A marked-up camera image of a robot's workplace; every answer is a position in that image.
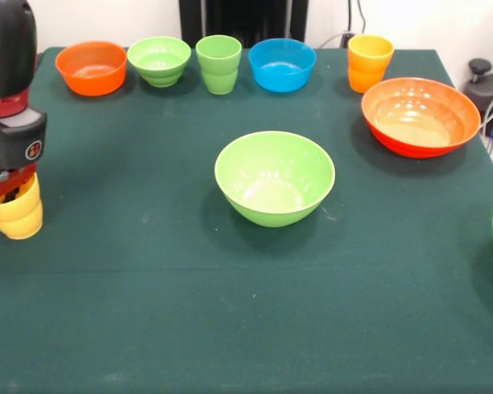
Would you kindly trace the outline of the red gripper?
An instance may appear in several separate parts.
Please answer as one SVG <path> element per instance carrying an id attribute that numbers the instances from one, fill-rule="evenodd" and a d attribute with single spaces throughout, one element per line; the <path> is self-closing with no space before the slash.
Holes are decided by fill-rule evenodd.
<path id="1" fill-rule="evenodd" d="M 36 169 L 36 163 L 14 170 L 0 169 L 0 196 L 26 183 L 35 174 Z"/>

